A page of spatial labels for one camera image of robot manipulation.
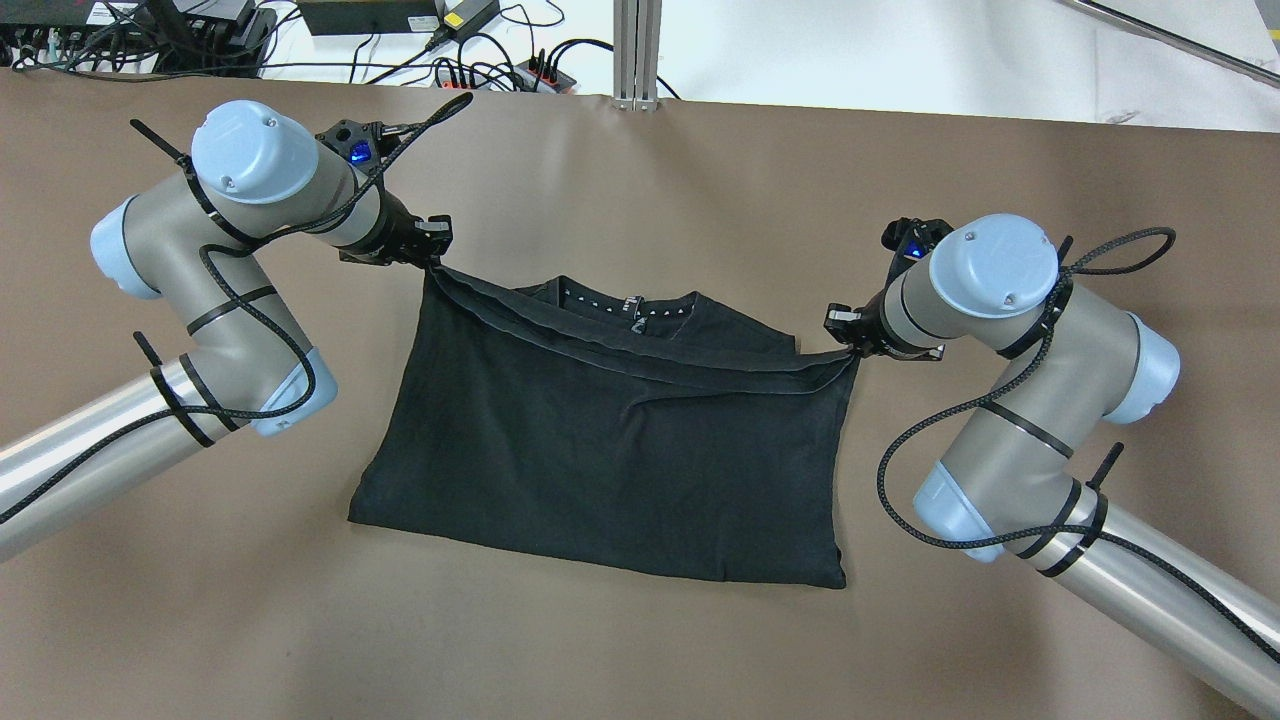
folded cloth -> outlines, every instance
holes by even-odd
[[[704,295],[426,273],[349,519],[655,575],[845,587],[832,475],[856,373]]]

black zip tie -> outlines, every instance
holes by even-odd
[[[147,340],[147,336],[142,334],[142,331],[133,331],[133,342],[138,343],[138,348],[147,356],[147,363],[151,363],[152,368],[160,366],[160,355],[155,347],[151,347],[151,341]]]
[[[173,159],[174,164],[182,168],[182,174],[187,178],[187,187],[191,190],[192,197],[200,205],[200,209],[205,211],[205,215],[218,225],[224,233],[229,234],[236,242],[251,249],[257,250],[262,246],[262,240],[253,237],[230,223],[223,214],[214,206],[214,202],[209,200],[209,195],[205,192],[205,187],[200,184],[200,177],[196,174],[196,167],[191,161],[191,155],[182,152],[173,145],[169,145],[165,138],[148,128],[142,120],[133,118],[129,120],[129,126],[138,131],[142,137],[151,141],[152,145],[164,151],[165,155]]]
[[[200,429],[200,425],[191,419],[191,414],[182,407],[182,401],[178,398],[178,395],[173,392],[173,388],[169,387],[169,380],[164,378],[164,373],[160,368],[151,368],[151,382],[156,384],[156,389],[160,391],[160,397],[164,398],[165,405],[168,405],[169,410],[173,411],[173,416],[182,423],[183,429],[187,430],[192,439],[198,442],[201,447],[212,447],[214,441],[205,434],[205,430]]]
[[[1075,242],[1075,238],[1071,237],[1071,236],[1066,236],[1066,237],[1062,238],[1062,246],[1057,249],[1057,264],[1059,265],[1061,265],[1062,263],[1066,263],[1066,254],[1071,251],[1071,243],[1074,243],[1074,242]]]
[[[218,402],[218,398],[214,397],[214,392],[209,389],[207,384],[205,384],[205,378],[200,377],[200,373],[196,370],[196,365],[191,361],[191,357],[186,352],[178,356],[178,363],[182,364],[183,372],[186,372],[187,377],[191,378],[191,384],[196,386],[196,392],[200,393],[200,397],[205,398],[205,405],[209,406],[210,410],[225,410],[225,407]],[[234,420],[228,418],[225,413],[215,413],[214,416],[221,421],[224,428],[233,433],[241,428]]]
[[[1102,487],[1102,480],[1107,478],[1107,473],[1111,471],[1111,466],[1120,459],[1121,452],[1124,452],[1123,442],[1112,445],[1111,450],[1107,451],[1107,456],[1102,459],[1102,464],[1093,471],[1093,479],[1084,483],[1084,487],[1092,489],[1093,492],[1098,492],[1098,488]]]

brown table surface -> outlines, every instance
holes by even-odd
[[[118,292],[87,247],[99,218],[173,172],[131,117],[186,147],[234,97],[319,131],[422,118],[447,92],[0,73],[0,437],[141,374],[134,329],[165,357],[187,348],[168,307]],[[453,214],[465,272],[696,288],[812,351],[835,347],[827,302],[883,282],[879,233],[901,215],[1019,213],[1080,249],[1172,225],[1164,261],[1087,284],[1178,345],[1180,384],[1070,469],[1091,475],[1124,439],[1112,502],[1275,598],[1277,168],[1274,135],[481,94],[388,184]],[[883,447],[998,374],[975,343],[941,365],[863,365],[836,480],[849,589],[654,578],[348,524],[420,273],[340,264],[305,237],[261,256],[339,398],[278,438],[237,433],[0,566],[0,717],[1243,716],[1024,564],[978,565],[884,516]],[[957,428],[904,450],[900,503]]]

metal rod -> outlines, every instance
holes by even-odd
[[[200,405],[200,392],[178,361],[164,366],[182,402]],[[143,375],[26,438],[0,448],[0,510],[8,510],[69,460],[111,432],[165,410],[155,382]],[[211,439],[228,429],[210,416],[193,418]],[[136,486],[195,455],[200,445],[173,418],[138,428],[93,455],[40,500],[0,524],[0,562],[70,525]]]
[[[658,106],[658,35],[662,28],[662,0],[640,0],[636,17],[637,110]]]
[[[1183,53],[1188,53],[1202,60],[1208,60],[1210,63],[1213,63],[1215,65],[1219,65],[1221,68],[1235,70],[1263,85],[1270,85],[1271,87],[1280,88],[1280,74],[1272,73],[1266,68],[1260,68],[1253,63],[1236,58],[1235,55],[1228,55],[1221,50],[1215,50],[1213,47],[1210,47],[1208,45],[1204,45],[1202,42],[1196,42],[1189,37],[1184,37],[1175,32],[1170,32],[1160,26],[1155,26],[1146,20],[1138,19],[1133,15],[1128,15],[1125,13],[1121,13],[1120,10],[1108,8],[1107,5],[1103,5],[1101,3],[1094,3],[1093,0],[1053,0],[1053,1],[1057,3],[1059,5],[1066,5],[1073,10],[1084,13],[1085,15],[1102,20],[1114,28],[1123,29],[1125,32],[1138,35],[1140,37],[1158,40],[1160,42],[1164,42],[1165,45],[1169,45],[1171,47],[1176,47]]]
[[[636,87],[636,0],[613,3],[613,104],[635,109]]]
[[[1207,560],[1114,503],[1102,529],[1171,562],[1263,639],[1272,646],[1280,641],[1280,609]],[[1146,560],[1100,541],[1056,580],[1249,712],[1280,717],[1280,666],[1208,603]]]

